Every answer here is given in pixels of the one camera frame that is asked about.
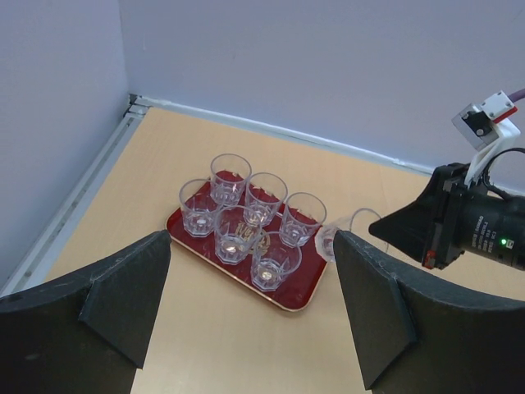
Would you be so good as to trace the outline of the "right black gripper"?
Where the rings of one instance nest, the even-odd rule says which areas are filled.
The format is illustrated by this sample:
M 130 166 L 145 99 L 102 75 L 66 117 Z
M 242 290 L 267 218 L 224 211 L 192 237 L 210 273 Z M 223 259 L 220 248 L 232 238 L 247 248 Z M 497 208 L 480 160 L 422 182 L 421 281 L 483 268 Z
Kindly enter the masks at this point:
M 373 222 L 370 235 L 424 267 L 447 268 L 466 251 L 524 270 L 524 198 L 468 189 L 465 164 L 437 167 L 423 192 L 407 206 Z

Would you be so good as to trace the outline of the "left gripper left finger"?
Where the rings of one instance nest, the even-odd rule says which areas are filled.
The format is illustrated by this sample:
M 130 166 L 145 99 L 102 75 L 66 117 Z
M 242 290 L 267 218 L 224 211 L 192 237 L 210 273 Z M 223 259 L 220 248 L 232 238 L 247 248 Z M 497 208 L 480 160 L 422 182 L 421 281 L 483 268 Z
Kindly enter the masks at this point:
M 1 299 L 3 393 L 128 393 L 144 367 L 171 260 L 155 231 Z

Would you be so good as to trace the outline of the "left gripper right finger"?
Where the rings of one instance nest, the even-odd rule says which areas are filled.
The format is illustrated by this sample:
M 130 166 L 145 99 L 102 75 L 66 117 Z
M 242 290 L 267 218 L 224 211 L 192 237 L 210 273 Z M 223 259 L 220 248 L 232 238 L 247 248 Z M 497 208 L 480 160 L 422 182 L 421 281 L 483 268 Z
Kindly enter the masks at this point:
M 333 249 L 367 390 L 523 392 L 521 300 L 448 282 L 348 231 Z

